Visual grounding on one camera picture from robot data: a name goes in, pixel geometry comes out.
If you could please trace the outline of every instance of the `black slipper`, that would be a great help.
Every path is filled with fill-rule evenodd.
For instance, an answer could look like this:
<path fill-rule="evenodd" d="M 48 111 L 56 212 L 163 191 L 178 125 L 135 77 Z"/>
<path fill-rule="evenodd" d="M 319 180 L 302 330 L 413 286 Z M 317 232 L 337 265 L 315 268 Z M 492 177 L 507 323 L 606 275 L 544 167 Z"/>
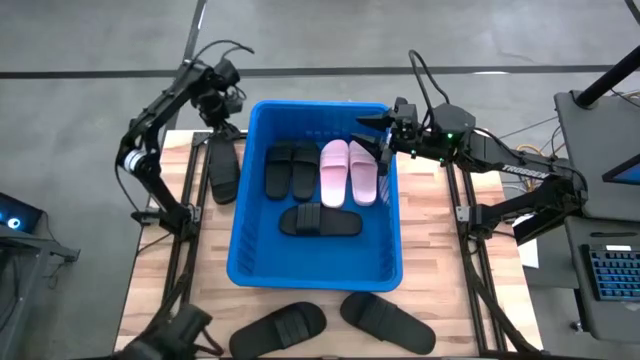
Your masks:
<path fill-rule="evenodd" d="M 293 151 L 293 198 L 309 201 L 318 182 L 320 149 L 314 142 L 299 143 Z"/>
<path fill-rule="evenodd" d="M 216 204 L 228 204 L 238 196 L 240 165 L 232 140 L 213 136 L 209 160 L 209 182 L 211 194 Z"/>
<path fill-rule="evenodd" d="M 436 345 L 436 334 L 422 321 L 407 314 L 398 306 L 371 293 L 353 293 L 342 306 L 344 321 L 411 352 L 427 355 Z"/>
<path fill-rule="evenodd" d="M 287 305 L 231 335 L 229 351 L 235 360 L 254 359 L 286 349 L 320 334 L 327 318 L 318 306 L 299 302 Z"/>
<path fill-rule="evenodd" d="M 277 142 L 267 150 L 265 164 L 265 192 L 271 200 L 282 200 L 289 193 L 293 145 Z"/>
<path fill-rule="evenodd" d="M 282 213 L 280 231 L 295 236 L 355 236 L 362 231 L 362 218 L 320 203 L 300 204 Z"/>

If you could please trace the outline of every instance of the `pink slipper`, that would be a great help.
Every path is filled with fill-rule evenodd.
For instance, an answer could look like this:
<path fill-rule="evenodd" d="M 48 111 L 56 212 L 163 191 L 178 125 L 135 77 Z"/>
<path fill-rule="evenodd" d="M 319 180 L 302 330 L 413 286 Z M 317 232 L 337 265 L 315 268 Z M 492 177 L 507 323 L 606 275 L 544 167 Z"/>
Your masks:
<path fill-rule="evenodd" d="M 349 167 L 353 200 L 360 206 L 376 201 L 378 165 L 374 157 L 355 141 L 349 144 Z"/>
<path fill-rule="evenodd" d="M 320 192 L 324 206 L 339 208 L 344 204 L 348 173 L 349 146 L 344 140 L 329 142 L 320 154 Z"/>

